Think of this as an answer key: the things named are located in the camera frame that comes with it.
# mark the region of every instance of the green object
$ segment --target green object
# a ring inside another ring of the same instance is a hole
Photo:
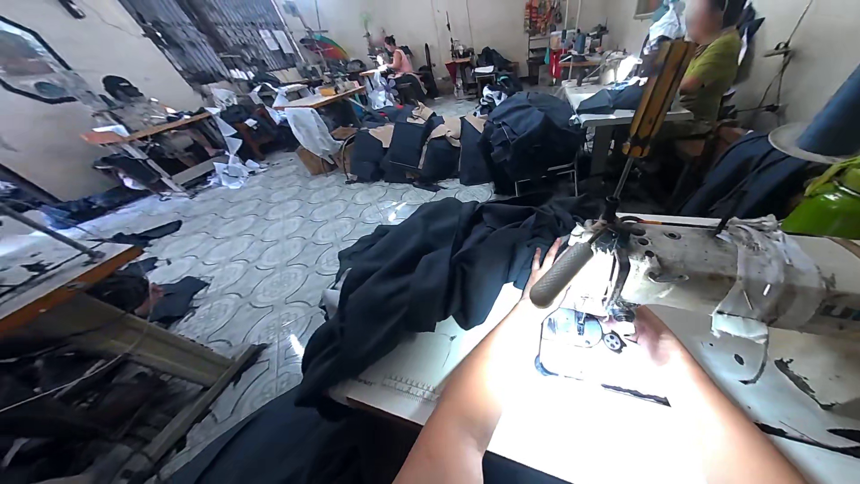
[[[685,78],[696,78],[702,89],[681,95],[681,105],[692,111],[698,120],[716,121],[723,95],[738,76],[740,35],[732,29],[699,51],[687,67]]]
[[[783,230],[860,239],[860,158],[835,164],[812,182]]]

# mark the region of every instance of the woman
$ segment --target woman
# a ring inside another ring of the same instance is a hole
[[[388,78],[395,79],[395,82],[398,84],[397,90],[401,91],[401,102],[403,104],[424,102],[427,99],[427,91],[424,90],[424,83],[421,82],[418,74],[415,74],[415,71],[412,70],[412,61],[409,60],[409,56],[406,55],[403,49],[397,46],[394,35],[385,37],[385,48],[388,49],[388,52],[394,58],[391,64],[386,64],[385,66],[394,72]],[[408,84],[411,87],[411,89],[408,89],[409,93],[403,92],[405,90],[404,84]]]
[[[394,71],[396,77],[400,77],[403,74],[413,74],[415,71],[412,70],[412,62],[407,57],[406,53],[403,52],[403,49],[397,46],[397,41],[394,40],[394,35],[389,35],[385,37],[385,49],[391,53],[391,57],[394,59],[390,64],[386,64],[386,66]]]
[[[482,458],[505,401],[518,390],[534,355],[521,340],[523,325],[538,325],[554,308],[531,304],[534,283],[546,274],[560,240],[541,264],[537,249],[531,278],[514,310],[459,364],[395,484],[478,484]],[[556,300],[559,307],[563,295]],[[647,353],[654,374],[670,382],[666,397],[688,440],[701,456],[708,483],[805,484],[797,469],[731,400],[722,394],[675,335],[646,307],[636,316],[635,343]]]

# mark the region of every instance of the green shirt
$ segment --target green shirt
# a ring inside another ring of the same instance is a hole
[[[698,120],[716,121],[722,96],[731,89],[738,76],[740,36],[732,29],[702,48],[687,68],[687,76],[695,76],[704,87],[694,94],[681,96],[681,105],[692,111]]]

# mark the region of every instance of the window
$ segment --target window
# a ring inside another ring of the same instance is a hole
[[[648,19],[663,4],[663,0],[636,0],[636,14],[634,18]]]
[[[0,16],[0,84],[38,101],[76,101],[71,68],[29,28]]]

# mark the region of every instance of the patterned floor tile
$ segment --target patterned floor tile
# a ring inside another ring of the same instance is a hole
[[[441,106],[445,114],[456,114],[474,103]],[[317,305],[335,280],[340,251],[380,224],[406,220],[423,203],[450,196],[485,202],[493,196],[488,185],[465,187],[457,180],[440,183],[443,189],[433,193],[402,183],[347,184],[342,173],[312,177],[295,153],[273,153],[267,162],[268,169],[240,189],[203,189],[191,199],[151,196],[83,224],[104,237],[182,220],[179,231],[153,241],[142,256],[159,259],[149,274],[155,283],[197,276],[210,284],[195,296],[196,309],[171,331],[225,355],[240,344],[269,344],[188,433],[187,447],[168,463],[165,475],[301,381],[304,347],[324,322]]]

